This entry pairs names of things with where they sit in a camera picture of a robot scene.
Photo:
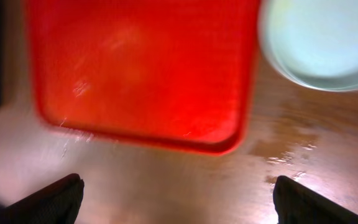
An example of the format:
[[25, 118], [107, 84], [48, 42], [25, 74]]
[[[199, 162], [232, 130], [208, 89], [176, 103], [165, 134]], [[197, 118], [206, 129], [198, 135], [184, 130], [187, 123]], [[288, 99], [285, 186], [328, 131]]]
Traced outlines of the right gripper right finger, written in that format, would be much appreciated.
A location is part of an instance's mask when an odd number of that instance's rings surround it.
[[353, 224], [358, 215], [299, 184], [277, 177], [273, 203], [279, 224]]

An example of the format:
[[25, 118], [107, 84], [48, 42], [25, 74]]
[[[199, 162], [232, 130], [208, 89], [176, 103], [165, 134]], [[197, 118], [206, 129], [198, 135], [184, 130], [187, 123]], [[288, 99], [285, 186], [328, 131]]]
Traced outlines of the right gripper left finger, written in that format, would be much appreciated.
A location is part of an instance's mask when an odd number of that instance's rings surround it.
[[74, 224], [84, 188], [78, 174], [69, 174], [8, 207], [0, 207], [0, 223]]

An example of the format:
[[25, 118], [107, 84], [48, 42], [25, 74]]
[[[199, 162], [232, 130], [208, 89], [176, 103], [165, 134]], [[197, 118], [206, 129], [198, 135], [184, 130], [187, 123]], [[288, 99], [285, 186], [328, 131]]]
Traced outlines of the pale green plate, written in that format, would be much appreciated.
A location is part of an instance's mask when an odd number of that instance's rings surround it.
[[269, 0], [259, 43], [283, 77], [306, 88], [358, 90], [358, 0]]

